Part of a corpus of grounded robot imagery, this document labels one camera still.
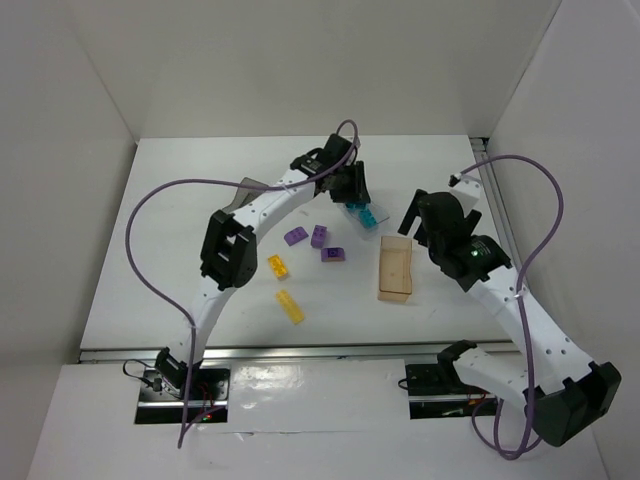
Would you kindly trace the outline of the small teal lego brick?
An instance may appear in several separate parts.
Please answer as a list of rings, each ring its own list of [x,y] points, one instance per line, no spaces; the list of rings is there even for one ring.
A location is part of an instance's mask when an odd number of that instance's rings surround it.
[[[367,208],[367,204],[366,203],[346,203],[345,208],[351,213],[359,212],[359,211],[365,210]]]

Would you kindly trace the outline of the clear plastic container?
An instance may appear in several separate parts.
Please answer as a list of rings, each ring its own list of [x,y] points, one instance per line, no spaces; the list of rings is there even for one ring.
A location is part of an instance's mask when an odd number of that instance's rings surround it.
[[[379,233],[380,225],[389,219],[389,213],[375,203],[338,204],[338,210],[363,240],[375,237]]]

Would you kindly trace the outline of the purple square lego brick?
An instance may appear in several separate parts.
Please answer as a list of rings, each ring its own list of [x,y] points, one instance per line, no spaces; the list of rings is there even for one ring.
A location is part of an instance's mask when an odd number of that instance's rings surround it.
[[[315,249],[322,249],[327,239],[327,227],[316,225],[313,229],[310,244]]]

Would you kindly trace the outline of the purple lego brick with hole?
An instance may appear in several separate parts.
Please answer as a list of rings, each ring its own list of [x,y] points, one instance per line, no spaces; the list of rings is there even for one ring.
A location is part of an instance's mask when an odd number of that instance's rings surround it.
[[[344,262],[345,260],[346,255],[342,247],[328,247],[321,250],[322,262]]]

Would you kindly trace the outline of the yellow small lego brick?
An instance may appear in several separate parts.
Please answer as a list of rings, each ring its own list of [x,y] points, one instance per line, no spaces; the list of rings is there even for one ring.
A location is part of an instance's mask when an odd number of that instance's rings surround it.
[[[283,279],[289,275],[289,270],[279,255],[272,255],[267,261],[277,279]]]

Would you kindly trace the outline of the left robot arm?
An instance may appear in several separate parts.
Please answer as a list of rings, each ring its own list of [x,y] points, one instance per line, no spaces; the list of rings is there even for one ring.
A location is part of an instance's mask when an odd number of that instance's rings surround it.
[[[290,164],[273,185],[260,187],[260,195],[229,213],[219,209],[209,218],[200,250],[200,282],[184,314],[189,336],[163,348],[155,367],[164,380],[189,396],[207,340],[231,296],[253,278],[258,268],[258,245],[264,236],[298,207],[321,193],[336,203],[364,203],[364,163],[357,159],[358,137],[331,134],[325,145]]]

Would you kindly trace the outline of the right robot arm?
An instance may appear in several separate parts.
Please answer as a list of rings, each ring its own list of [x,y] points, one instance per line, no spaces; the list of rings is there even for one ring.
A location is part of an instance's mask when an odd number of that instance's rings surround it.
[[[599,363],[557,325],[526,288],[501,246],[474,230],[481,185],[454,176],[449,190],[418,189],[398,229],[428,251],[430,260],[494,317],[525,359],[518,369],[460,340],[438,356],[452,382],[478,387],[523,411],[526,425],[560,447],[603,417],[622,381],[610,362]]]

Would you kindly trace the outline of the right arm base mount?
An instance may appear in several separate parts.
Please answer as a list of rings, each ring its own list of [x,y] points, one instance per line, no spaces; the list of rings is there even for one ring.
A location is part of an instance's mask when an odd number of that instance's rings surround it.
[[[406,364],[397,382],[408,395],[411,420],[494,416],[497,401],[486,391],[451,380],[438,365]]]

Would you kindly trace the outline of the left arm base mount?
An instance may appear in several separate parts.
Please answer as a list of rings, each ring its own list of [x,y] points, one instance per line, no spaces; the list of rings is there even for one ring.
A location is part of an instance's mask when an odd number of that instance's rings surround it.
[[[128,360],[122,366],[125,377],[139,386],[134,423],[137,425],[180,424],[184,400],[148,363]],[[231,370],[204,368],[195,375],[189,392],[187,422],[203,424],[226,423]]]

